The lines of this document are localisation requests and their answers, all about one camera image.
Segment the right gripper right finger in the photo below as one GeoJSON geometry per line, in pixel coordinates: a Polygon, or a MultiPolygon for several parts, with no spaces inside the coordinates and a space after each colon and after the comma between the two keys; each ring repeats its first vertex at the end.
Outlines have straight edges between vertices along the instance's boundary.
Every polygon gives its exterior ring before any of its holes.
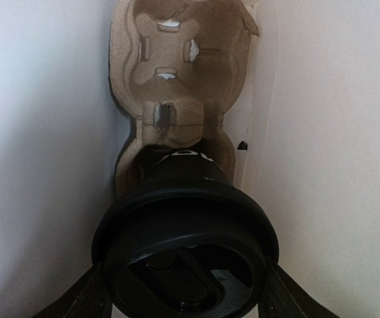
{"type": "Polygon", "coordinates": [[[259,299],[259,317],[338,318],[313,299],[270,258],[267,259],[267,276],[259,299]]]}

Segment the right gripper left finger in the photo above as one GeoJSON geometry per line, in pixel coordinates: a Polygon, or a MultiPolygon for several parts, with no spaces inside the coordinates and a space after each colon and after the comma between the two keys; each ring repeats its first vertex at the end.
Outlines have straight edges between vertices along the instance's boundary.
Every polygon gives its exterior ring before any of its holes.
{"type": "Polygon", "coordinates": [[[109,318],[112,308],[103,280],[103,264],[98,263],[60,298],[32,318],[109,318]]]}

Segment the black cup lid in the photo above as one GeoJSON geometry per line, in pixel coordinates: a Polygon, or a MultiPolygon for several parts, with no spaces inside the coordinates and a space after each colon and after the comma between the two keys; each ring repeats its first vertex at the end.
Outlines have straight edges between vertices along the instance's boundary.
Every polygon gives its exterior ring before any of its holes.
{"type": "Polygon", "coordinates": [[[243,317],[257,304],[277,235],[238,190],[158,191],[118,199],[91,245],[127,317],[243,317]]]}

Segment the single black paper cup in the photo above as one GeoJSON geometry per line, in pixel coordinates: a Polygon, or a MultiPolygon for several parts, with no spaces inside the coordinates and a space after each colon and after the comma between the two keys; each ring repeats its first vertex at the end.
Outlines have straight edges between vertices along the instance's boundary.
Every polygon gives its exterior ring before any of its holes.
{"type": "Polygon", "coordinates": [[[237,192],[220,160],[200,145],[182,150],[147,146],[132,161],[122,196],[196,196],[230,201],[237,192]]]}

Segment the brown paper bag white handles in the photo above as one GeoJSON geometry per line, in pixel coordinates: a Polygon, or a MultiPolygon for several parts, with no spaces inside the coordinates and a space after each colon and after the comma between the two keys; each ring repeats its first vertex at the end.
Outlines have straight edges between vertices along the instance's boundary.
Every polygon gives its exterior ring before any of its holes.
{"type": "MultiPolygon", "coordinates": [[[[0,1],[0,317],[91,265],[130,121],[109,92],[113,1],[0,1]]],[[[380,317],[380,1],[259,1],[224,127],[281,266],[341,317],[380,317]]]]}

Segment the brown cardboard cup carrier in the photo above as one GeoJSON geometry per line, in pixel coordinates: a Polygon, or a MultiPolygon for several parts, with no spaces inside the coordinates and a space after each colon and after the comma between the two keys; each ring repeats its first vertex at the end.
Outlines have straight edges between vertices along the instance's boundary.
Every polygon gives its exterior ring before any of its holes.
{"type": "Polygon", "coordinates": [[[118,1],[111,22],[109,79],[134,132],[115,168],[117,195],[140,176],[146,147],[199,145],[232,179],[236,153],[225,114],[246,81],[259,28],[245,1],[118,1]]]}

